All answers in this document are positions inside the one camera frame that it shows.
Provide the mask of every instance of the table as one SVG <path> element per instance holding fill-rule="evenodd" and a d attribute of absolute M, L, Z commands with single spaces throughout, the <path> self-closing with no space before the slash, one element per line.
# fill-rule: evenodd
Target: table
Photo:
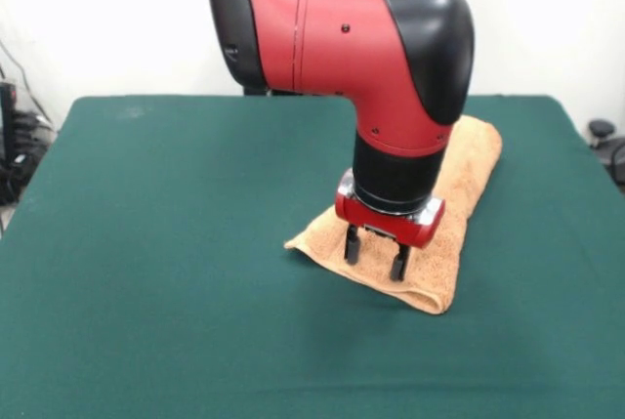
<path fill-rule="evenodd" d="M 282 249 L 347 101 L 79 100 L 0 241 L 0 417 L 620 417 L 623 196 L 553 99 L 466 112 L 504 151 L 431 316 Z"/>

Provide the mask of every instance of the orange towel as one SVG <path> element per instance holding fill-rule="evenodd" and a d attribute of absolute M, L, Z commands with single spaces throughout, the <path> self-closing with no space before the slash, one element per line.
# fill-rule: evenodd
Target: orange towel
<path fill-rule="evenodd" d="M 348 225 L 336 216 L 334 207 L 288 241 L 285 248 L 302 251 L 328 270 L 397 297 L 417 310 L 443 314 L 456 290 L 467 223 L 501 149 L 501 136 L 491 124 L 466 115 L 456 123 L 434 190 L 435 196 L 446 200 L 445 214 L 430 244 L 412 249 L 404 281 L 389 278 L 397 244 L 369 231 L 358 231 L 357 265 L 345 262 Z"/>

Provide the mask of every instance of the red robot arm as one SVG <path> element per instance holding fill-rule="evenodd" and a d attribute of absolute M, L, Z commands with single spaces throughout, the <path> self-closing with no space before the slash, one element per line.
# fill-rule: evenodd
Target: red robot arm
<path fill-rule="evenodd" d="M 406 220 L 419 226 L 415 216 L 432 204 L 467 98 L 475 44 L 467 2 L 211 0 L 211 7 L 229 70 L 241 84 L 354 103 L 353 186 L 337 193 L 337 214 L 400 245 L 427 244 L 439 216 L 425 239 L 422 231 L 400 228 Z M 364 216 L 375 222 L 364 225 Z"/>

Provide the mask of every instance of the black knob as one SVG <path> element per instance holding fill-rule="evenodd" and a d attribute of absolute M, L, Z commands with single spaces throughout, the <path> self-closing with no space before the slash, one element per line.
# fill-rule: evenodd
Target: black knob
<path fill-rule="evenodd" d="M 603 119 L 591 121 L 588 127 L 593 136 L 600 140 L 611 136 L 616 131 L 616 128 L 612 123 Z"/>

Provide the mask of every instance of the black cable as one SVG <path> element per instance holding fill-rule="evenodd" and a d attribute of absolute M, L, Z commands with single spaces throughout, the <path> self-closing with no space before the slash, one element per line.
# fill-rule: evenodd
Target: black cable
<path fill-rule="evenodd" d="M 46 110 L 43 108 L 43 106 L 41 106 L 41 104 L 37 101 L 37 99 L 35 98 L 34 95 L 32 95 L 32 91 L 30 90 L 30 85 L 28 84 L 28 77 L 26 77 L 26 71 L 24 70 L 23 66 L 18 63 L 18 60 L 16 60 L 13 55 L 11 54 L 11 52 L 7 49 L 7 47 L 5 46 L 5 44 L 2 42 L 2 39 L 0 39 L 0 48 L 2 49 L 2 51 L 4 51 L 4 54 L 7 55 L 7 58 L 9 58 L 9 60 L 16 65 L 16 67 L 20 70 L 21 72 L 21 78 L 23 79 L 23 87 L 24 89 L 26 89 L 26 92 L 28 93 L 28 95 L 32 98 L 32 102 L 35 104 L 35 106 L 37 107 L 37 109 L 41 112 L 41 114 L 43 114 L 43 117 L 46 118 L 46 120 L 50 123 L 52 123 L 52 120 L 50 119 L 50 116 L 48 116 L 48 113 L 46 113 Z"/>

